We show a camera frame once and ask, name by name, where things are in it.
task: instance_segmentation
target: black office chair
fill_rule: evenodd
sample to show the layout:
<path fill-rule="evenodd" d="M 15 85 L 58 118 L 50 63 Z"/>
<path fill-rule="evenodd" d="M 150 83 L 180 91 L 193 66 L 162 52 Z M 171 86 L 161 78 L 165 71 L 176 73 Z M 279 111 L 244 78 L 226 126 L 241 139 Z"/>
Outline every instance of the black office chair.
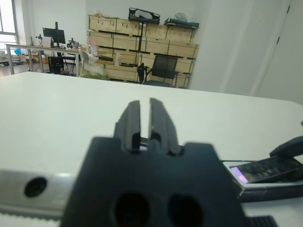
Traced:
<path fill-rule="evenodd" d="M 178 60 L 177 57 L 156 55 L 152 69 L 149 71 L 147 71 L 149 67 L 144 66 L 144 63 L 142 63 L 137 68 L 140 84 L 160 86 L 160 87 L 176 87 L 178 72 L 176 72 L 175 69 L 176 69 L 177 60 Z M 147 76 L 150 72 L 152 73 L 153 76 L 164 78 L 164 81 L 156 81 L 156 80 L 146 81 Z M 171 79 L 173 82 L 173 79 L 175 77 L 176 77 L 175 85 L 172 85 L 172 83 L 170 84 L 165 82 L 165 79 Z"/>

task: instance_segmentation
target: wooden crate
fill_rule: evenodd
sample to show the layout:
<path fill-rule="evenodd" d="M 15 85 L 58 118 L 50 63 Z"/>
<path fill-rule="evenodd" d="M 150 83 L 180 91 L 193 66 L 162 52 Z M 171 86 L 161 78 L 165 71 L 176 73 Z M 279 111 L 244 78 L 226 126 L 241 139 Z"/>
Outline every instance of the wooden crate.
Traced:
<path fill-rule="evenodd" d="M 193 34 L 194 30 L 192 29 L 169 26 L 166 39 L 171 41 L 190 43 L 192 42 Z"/>
<path fill-rule="evenodd" d="M 150 55 L 150 54 L 142 54 L 139 64 L 141 64 L 142 62 L 144 63 L 144 66 L 148 66 L 150 68 L 152 68 L 153 66 L 153 62 L 155 61 L 155 55 Z M 192 60 L 190 59 L 182 59 L 179 58 L 177 61 L 177 65 L 176 65 L 176 71 L 181 72 L 181 73 L 188 73 L 191 72 L 193 66 L 192 65 Z"/>
<path fill-rule="evenodd" d="M 196 44 L 183 42 L 169 42 L 169 55 L 193 58 L 196 50 Z"/>
<path fill-rule="evenodd" d="M 153 39 L 166 39 L 166 25 L 147 24 L 143 26 L 143 36 Z"/>
<path fill-rule="evenodd" d="M 192 64 L 192 60 L 179 58 L 176 65 L 176 71 L 190 72 L 191 64 Z"/>
<path fill-rule="evenodd" d="M 169 41 L 164 39 L 142 38 L 141 51 L 167 54 Z"/>
<path fill-rule="evenodd" d="M 129 34 L 129 35 L 139 35 L 139 22 L 117 19 L 116 32 Z"/>
<path fill-rule="evenodd" d="M 106 65 L 114 65 L 115 61 L 98 60 L 96 63 L 98 63 L 98 64 L 106 64 Z"/>
<path fill-rule="evenodd" d="M 113 35 L 115 48 L 126 50 L 138 50 L 138 43 L 136 37 L 128 37 L 125 35 Z"/>
<path fill-rule="evenodd" d="M 88 38 L 90 45 L 113 47 L 113 38 L 111 34 L 89 32 Z"/>
<path fill-rule="evenodd" d="M 120 54 L 121 63 L 138 64 L 139 53 L 114 50 L 114 56 Z"/>
<path fill-rule="evenodd" d="M 128 81 L 136 81 L 137 68 L 124 67 L 116 65 L 106 65 L 106 72 L 110 79 L 120 79 Z"/>
<path fill-rule="evenodd" d="M 103 56 L 113 57 L 113 53 L 114 53 L 114 50 L 105 49 L 105 48 L 98 48 L 98 54 L 101 54 Z"/>
<path fill-rule="evenodd" d="M 172 79 L 164 80 L 164 78 L 156 77 L 151 74 L 149 74 L 147 76 L 147 81 L 149 81 L 149 80 L 156 80 L 156 81 L 161 81 L 161 82 L 165 82 L 165 83 L 169 83 L 169 84 L 172 83 L 172 85 L 175 85 L 175 82 L 176 82 L 175 78 L 173 80 Z M 187 76 L 184 74 L 178 74 L 176 87 L 187 87 L 187 83 L 188 83 Z"/>
<path fill-rule="evenodd" d="M 88 28 L 95 31 L 116 32 L 117 19 L 89 15 Z"/>

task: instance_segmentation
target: white tabletop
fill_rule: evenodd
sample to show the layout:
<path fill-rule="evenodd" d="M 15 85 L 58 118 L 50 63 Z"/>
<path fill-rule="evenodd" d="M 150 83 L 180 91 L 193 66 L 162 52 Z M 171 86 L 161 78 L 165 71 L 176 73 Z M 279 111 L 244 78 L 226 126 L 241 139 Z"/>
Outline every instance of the white tabletop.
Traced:
<path fill-rule="evenodd" d="M 0 79 L 0 166 L 76 174 L 91 138 L 112 136 L 130 101 L 140 100 L 141 136 L 147 137 L 151 97 L 164 103 L 179 144 L 211 143 L 220 159 L 267 158 L 278 145 L 303 135 L 303 106 L 288 101 L 25 72 Z M 289 226 L 283 210 L 283 217 L 301 218 L 291 201 L 272 209 L 281 227 Z M 302 212 L 303 201 L 295 204 Z M 244 206 L 248 214 L 270 213 Z M 0 216 L 0 223 L 6 218 Z"/>

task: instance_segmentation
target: phone screen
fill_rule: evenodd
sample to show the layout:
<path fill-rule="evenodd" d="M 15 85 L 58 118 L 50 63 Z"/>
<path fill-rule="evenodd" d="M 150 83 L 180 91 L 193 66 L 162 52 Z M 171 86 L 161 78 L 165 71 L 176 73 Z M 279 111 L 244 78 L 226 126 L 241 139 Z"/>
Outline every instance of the phone screen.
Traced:
<path fill-rule="evenodd" d="M 231 171 L 243 183 L 274 182 L 302 164 L 292 157 L 270 157 L 257 162 L 231 167 Z"/>

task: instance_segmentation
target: computer tower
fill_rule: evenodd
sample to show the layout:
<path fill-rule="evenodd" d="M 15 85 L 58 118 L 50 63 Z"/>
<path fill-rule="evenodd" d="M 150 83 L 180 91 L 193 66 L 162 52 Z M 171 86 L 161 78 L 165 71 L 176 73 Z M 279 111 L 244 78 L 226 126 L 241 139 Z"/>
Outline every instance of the computer tower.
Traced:
<path fill-rule="evenodd" d="M 50 73 L 61 74 L 61 69 L 63 69 L 63 57 L 49 57 L 48 65 Z"/>

